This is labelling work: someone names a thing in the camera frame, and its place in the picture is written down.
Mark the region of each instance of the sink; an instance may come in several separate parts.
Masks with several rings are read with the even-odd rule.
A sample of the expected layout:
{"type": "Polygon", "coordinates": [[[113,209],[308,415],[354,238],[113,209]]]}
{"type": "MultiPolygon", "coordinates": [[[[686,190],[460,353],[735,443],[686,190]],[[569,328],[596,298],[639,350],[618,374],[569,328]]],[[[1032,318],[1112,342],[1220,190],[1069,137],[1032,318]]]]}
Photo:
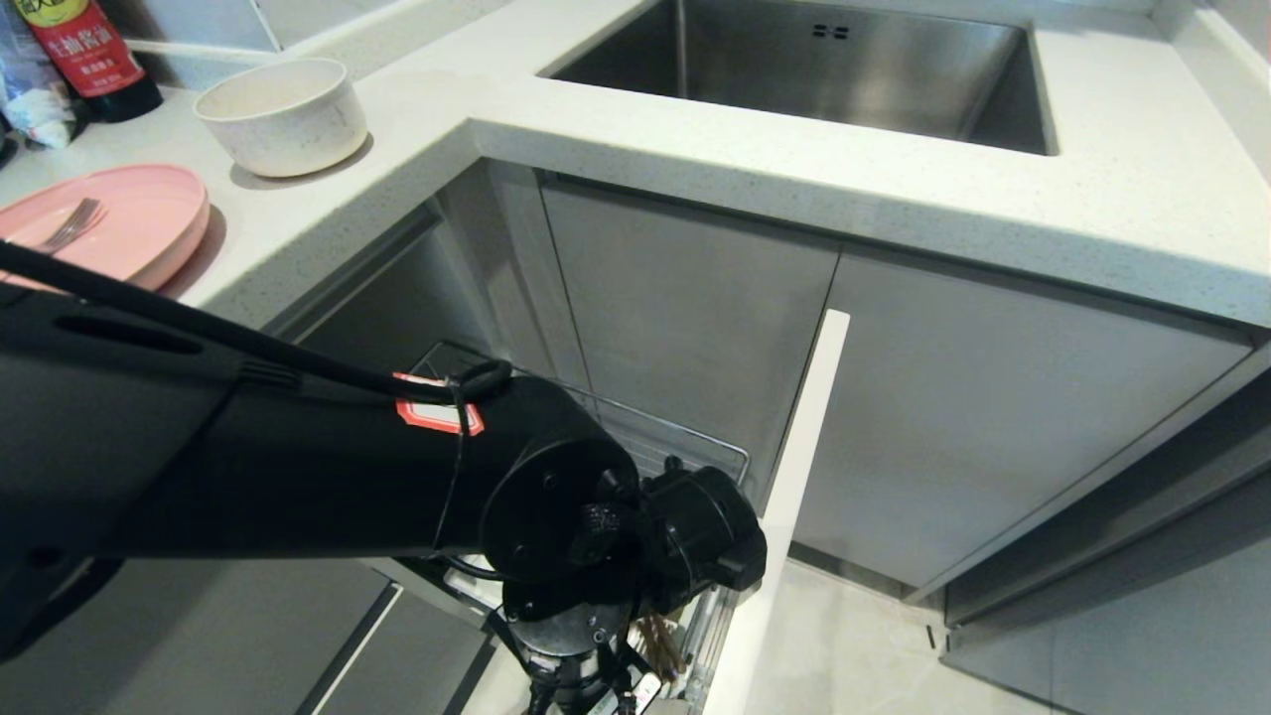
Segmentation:
{"type": "Polygon", "coordinates": [[[662,0],[549,76],[1051,154],[1018,27],[771,0],[662,0]]]}

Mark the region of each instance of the bottle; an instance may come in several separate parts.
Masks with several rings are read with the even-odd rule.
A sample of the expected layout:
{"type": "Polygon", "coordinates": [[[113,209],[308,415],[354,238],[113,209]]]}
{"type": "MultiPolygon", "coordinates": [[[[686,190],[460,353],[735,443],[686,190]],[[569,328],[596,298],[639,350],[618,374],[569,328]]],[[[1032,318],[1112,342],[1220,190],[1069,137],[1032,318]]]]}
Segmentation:
{"type": "Polygon", "coordinates": [[[13,0],[66,81],[103,122],[123,122],[163,104],[97,0],[13,0]]]}

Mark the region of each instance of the tile floor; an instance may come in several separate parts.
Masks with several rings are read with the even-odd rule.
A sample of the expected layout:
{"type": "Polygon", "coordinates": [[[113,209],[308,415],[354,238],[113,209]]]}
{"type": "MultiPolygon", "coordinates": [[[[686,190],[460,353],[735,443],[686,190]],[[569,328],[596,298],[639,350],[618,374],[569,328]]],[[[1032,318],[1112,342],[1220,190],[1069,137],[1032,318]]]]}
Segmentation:
{"type": "Polygon", "coordinates": [[[746,715],[1051,715],[941,665],[927,625],[938,615],[788,561],[746,715]]]}

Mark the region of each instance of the white countertop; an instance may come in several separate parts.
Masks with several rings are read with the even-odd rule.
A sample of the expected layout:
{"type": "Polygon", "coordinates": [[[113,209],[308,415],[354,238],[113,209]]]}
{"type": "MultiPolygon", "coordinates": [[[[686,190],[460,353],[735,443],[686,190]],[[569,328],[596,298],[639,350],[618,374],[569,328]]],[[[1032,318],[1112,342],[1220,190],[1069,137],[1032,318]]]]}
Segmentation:
{"type": "Polygon", "coordinates": [[[187,165],[225,231],[180,298],[250,325],[488,156],[1271,326],[1271,192],[1148,18],[846,4],[880,3],[1031,22],[1059,155],[540,79],[651,0],[516,0],[358,81],[374,145],[339,170],[250,177],[174,90],[69,149],[19,152],[0,168],[0,203],[121,163],[187,165]]]}

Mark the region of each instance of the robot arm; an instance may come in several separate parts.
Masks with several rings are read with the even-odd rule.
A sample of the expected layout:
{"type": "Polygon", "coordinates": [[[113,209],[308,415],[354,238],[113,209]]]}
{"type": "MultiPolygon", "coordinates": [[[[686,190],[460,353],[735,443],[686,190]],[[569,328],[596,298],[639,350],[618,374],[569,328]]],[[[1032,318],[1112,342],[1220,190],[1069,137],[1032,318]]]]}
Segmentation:
{"type": "Polygon", "coordinates": [[[483,554],[531,650],[580,608],[625,626],[763,577],[731,480],[641,480],[548,381],[497,363],[444,386],[371,376],[17,246],[0,267],[94,301],[0,284],[3,657],[130,558],[483,554]],[[459,427],[405,419],[414,403],[459,427]]]}

